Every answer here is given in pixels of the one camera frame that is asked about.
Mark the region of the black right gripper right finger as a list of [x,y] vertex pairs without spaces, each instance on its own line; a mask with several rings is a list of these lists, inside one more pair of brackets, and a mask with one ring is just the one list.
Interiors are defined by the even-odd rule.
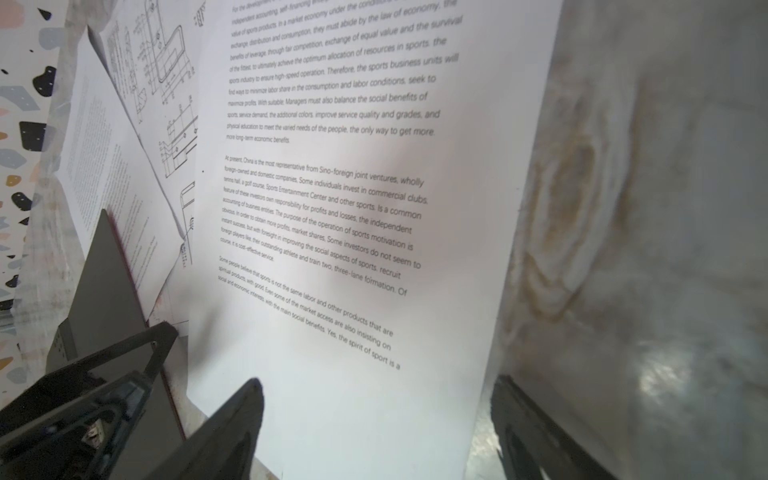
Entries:
[[508,375],[495,380],[490,414],[508,479],[613,477]]

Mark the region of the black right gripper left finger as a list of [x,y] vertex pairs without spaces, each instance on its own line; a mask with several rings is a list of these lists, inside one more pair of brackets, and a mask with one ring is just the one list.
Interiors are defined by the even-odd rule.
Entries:
[[248,479],[262,426],[264,395],[247,380],[150,479]]

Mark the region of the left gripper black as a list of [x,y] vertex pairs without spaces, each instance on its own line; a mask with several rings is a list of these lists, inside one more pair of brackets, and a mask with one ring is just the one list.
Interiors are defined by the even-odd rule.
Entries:
[[92,372],[144,347],[147,363],[1,438],[3,479],[107,479],[145,410],[177,330],[162,322],[47,373],[37,384],[99,384]]

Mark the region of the orange black file folder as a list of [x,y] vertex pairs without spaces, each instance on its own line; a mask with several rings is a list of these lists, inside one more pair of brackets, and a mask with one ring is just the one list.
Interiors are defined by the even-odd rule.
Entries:
[[[67,318],[56,330],[46,371],[98,352],[147,328],[136,288],[108,213],[100,213]],[[160,374],[145,411],[116,462],[113,479],[143,479],[185,440]]]

